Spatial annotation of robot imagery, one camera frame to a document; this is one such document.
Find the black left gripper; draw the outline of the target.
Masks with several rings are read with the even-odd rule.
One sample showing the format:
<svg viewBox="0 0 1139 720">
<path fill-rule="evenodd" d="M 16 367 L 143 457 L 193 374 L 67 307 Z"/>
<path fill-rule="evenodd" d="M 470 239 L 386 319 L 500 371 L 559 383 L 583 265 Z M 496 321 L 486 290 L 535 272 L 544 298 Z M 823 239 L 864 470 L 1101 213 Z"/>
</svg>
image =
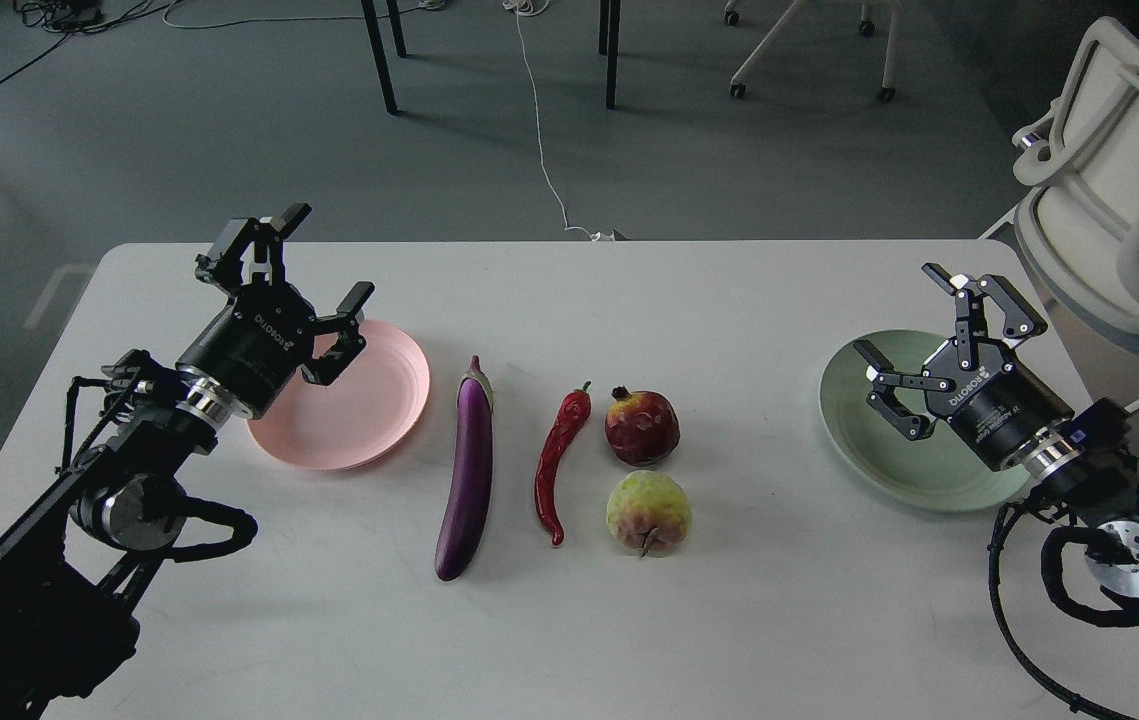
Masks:
<svg viewBox="0 0 1139 720">
<path fill-rule="evenodd" d="M 310 213 L 308 202 L 295 202 L 274 216 L 235 218 L 195 259 L 194 277 L 229 301 L 177 369 L 216 382 L 253 419 L 267 414 L 300 365 L 304 382 L 331 386 L 367 346 L 360 327 L 372 283 L 355 283 L 331 316 L 316 316 L 287 284 L 284 242 Z M 312 357 L 314 338 L 328 334 L 330 347 Z"/>
</svg>

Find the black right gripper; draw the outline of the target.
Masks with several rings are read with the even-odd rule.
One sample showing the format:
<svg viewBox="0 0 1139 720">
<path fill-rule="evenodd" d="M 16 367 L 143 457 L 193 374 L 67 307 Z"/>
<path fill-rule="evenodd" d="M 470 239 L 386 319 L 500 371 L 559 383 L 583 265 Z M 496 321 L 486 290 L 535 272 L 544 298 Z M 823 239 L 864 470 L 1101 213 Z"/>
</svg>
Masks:
<svg viewBox="0 0 1139 720">
<path fill-rule="evenodd" d="M 870 339 L 852 347 L 869 365 L 871 391 L 866 404 L 909 441 L 931 437 L 934 419 L 912 414 L 895 395 L 898 388 L 925 392 L 931 415 L 944 422 L 989 471 L 1021 463 L 1018 456 L 1036 434 L 1067 423 L 1075 410 L 1030 373 L 1014 354 L 1023 341 L 1048 332 L 1044 316 L 1003 275 L 950 275 L 925 263 L 921 272 L 954 300 L 954 338 L 921 365 L 924 373 L 904 374 L 890 363 Z M 990 332 L 986 301 L 1003 316 L 999 336 Z"/>
</svg>

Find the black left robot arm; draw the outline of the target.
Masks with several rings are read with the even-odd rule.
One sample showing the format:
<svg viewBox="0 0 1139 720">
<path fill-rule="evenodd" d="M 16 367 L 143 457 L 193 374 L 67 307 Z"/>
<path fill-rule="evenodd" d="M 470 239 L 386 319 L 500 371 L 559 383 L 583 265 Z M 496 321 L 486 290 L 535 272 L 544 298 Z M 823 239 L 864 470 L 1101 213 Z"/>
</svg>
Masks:
<svg viewBox="0 0 1139 720">
<path fill-rule="evenodd" d="M 0 719 L 87 697 L 133 657 L 136 606 L 167 562 L 252 543 L 248 512 L 189 496 L 177 474 L 233 416 L 262 418 L 295 375 L 330 386 L 362 352 L 372 283 L 331 316 L 287 283 L 284 242 L 309 213 L 300 202 L 232 220 L 197 257 L 227 301 L 175 366 L 133 350 L 72 381 L 52 486 L 0 537 Z"/>
</svg>

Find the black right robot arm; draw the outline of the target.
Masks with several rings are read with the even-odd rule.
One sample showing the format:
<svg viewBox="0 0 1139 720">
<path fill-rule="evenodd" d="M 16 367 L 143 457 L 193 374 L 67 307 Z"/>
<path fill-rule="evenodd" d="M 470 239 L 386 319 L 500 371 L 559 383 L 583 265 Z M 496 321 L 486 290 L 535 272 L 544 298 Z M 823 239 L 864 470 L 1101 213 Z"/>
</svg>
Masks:
<svg viewBox="0 0 1139 720">
<path fill-rule="evenodd" d="M 901 436 L 920 441 L 944 424 L 990 471 L 1021 466 L 1031 491 L 997 512 L 988 545 L 988 594 L 1003 643 L 1044 692 L 1073 712 L 1114 719 L 1113 707 L 1071 692 L 1022 651 L 1005 619 L 1002 555 L 1018 519 L 1049 525 L 1040 553 L 1046 597 L 1096 628 L 1139 628 L 1139 478 L 1126 445 L 1130 414 L 1104 398 L 1081 414 L 1018 359 L 1022 341 L 1043 334 L 1043 316 L 1002 275 L 924 275 L 954 304 L 953 336 L 898 369 L 870 339 L 854 351 L 869 366 L 866 404 Z"/>
</svg>

